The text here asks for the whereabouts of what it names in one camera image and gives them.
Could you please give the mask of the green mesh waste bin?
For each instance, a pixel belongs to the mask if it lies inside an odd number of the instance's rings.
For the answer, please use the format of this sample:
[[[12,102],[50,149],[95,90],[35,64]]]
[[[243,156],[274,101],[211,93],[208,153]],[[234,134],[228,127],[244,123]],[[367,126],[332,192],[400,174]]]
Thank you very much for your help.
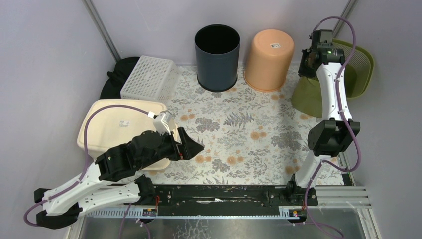
[[[373,69],[374,58],[371,53],[357,46],[345,69],[345,91],[348,100],[364,94],[371,81]],[[300,77],[291,102],[297,110],[321,118],[322,99],[318,78]]]

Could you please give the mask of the orange round bin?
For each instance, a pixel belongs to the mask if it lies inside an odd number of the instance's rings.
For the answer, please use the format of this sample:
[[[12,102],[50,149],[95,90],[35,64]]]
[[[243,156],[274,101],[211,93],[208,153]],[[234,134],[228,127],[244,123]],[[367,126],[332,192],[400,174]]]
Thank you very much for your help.
[[[277,29],[258,32],[252,40],[244,70],[244,79],[253,89],[273,92],[280,89],[294,53],[294,41]]]

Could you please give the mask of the cream perforated large basket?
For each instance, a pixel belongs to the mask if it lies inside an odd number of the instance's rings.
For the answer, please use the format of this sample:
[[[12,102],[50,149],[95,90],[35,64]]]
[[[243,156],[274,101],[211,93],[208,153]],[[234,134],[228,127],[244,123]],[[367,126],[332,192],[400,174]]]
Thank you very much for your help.
[[[165,104],[130,99],[103,99],[94,102],[81,126],[77,145],[84,151],[85,165],[112,147],[131,142],[137,147],[158,146],[153,114],[165,111]]]

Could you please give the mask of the white slotted basket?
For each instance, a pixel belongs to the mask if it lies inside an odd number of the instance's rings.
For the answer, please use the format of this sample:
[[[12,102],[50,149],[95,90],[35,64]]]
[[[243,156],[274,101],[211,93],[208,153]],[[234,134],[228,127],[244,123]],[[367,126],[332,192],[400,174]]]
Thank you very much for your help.
[[[122,99],[167,103],[181,72],[169,59],[142,55],[120,90]]]

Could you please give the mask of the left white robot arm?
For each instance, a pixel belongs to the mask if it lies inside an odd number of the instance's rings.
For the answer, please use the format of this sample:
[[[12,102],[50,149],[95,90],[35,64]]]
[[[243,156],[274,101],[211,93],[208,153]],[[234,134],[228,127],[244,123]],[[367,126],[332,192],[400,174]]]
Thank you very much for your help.
[[[36,226],[61,229],[92,211],[118,204],[154,205],[157,202],[152,180],[141,175],[131,183],[107,186],[162,160],[190,160],[204,147],[192,140],[182,127],[180,141],[172,133],[145,131],[130,142],[110,148],[87,167],[87,171],[55,189],[39,188],[34,200],[42,206]]]

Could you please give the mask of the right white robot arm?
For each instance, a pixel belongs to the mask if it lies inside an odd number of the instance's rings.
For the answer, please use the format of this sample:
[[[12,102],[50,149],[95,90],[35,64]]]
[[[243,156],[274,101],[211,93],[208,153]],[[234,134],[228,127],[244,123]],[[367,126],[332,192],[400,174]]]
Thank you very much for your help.
[[[308,155],[298,172],[288,182],[285,198],[298,205],[308,198],[314,180],[324,164],[341,172],[331,159],[344,152],[360,132],[360,123],[352,119],[345,92],[346,58],[336,48],[308,48],[302,50],[298,70],[300,76],[317,77],[321,89],[322,121],[308,133]]]

